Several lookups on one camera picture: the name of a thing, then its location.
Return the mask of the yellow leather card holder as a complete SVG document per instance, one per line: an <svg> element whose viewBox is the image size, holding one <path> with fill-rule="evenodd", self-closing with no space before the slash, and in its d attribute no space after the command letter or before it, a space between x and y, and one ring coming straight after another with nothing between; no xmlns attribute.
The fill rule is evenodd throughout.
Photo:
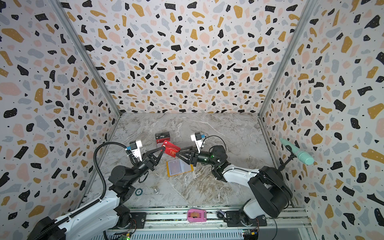
<svg viewBox="0 0 384 240"><path fill-rule="evenodd" d="M194 171L193 165L188 165L180 159L167 161L166 166L167 166L167 175L169 178Z"/></svg>

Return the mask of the black VIP card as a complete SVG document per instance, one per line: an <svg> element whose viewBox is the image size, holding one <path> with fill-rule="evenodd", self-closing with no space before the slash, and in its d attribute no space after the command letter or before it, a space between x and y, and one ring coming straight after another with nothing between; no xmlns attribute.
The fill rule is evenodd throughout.
<svg viewBox="0 0 384 240"><path fill-rule="evenodd" d="M156 139L171 138L169 132L162 132L155 134Z"/></svg>

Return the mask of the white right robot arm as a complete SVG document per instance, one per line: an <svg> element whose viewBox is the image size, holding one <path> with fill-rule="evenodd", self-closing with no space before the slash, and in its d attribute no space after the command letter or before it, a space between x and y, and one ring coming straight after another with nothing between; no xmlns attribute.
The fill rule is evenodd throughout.
<svg viewBox="0 0 384 240"><path fill-rule="evenodd" d="M211 173L218 181L248 187L255 198L239 210L246 220L262 215L277 218L293 196L278 169L268 166L255 170L237 167L228 162L224 146L216 145L209 151L188 147L177 152L176 157L194 167L198 163L210 165Z"/></svg>

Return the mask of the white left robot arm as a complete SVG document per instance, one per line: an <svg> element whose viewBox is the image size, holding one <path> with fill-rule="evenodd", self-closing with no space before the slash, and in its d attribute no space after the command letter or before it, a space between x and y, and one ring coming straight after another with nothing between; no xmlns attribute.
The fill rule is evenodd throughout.
<svg viewBox="0 0 384 240"><path fill-rule="evenodd" d="M40 220L28 236L29 240L89 240L113 227L124 228L135 223L124 203L135 193L133 184L148 171L154 171L165 152L160 147L144 153L136 166L116 166L108 180L108 190L92 202L56 219Z"/></svg>

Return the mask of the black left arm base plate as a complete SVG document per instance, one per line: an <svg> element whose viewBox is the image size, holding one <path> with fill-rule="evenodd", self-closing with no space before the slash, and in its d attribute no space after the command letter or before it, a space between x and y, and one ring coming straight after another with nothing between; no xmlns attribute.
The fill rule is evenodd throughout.
<svg viewBox="0 0 384 240"><path fill-rule="evenodd" d="M118 217L118 221L110 229L138 230L143 229L146 223L146 212L124 213Z"/></svg>

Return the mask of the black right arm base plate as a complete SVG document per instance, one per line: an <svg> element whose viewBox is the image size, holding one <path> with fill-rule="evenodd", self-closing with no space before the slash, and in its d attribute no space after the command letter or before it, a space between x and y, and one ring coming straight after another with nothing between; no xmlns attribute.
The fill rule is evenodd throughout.
<svg viewBox="0 0 384 240"><path fill-rule="evenodd" d="M264 215L256 217L255 219L248 218L245 213L237 211L217 211L217 217L223 220L228 227L266 227L267 220Z"/></svg>

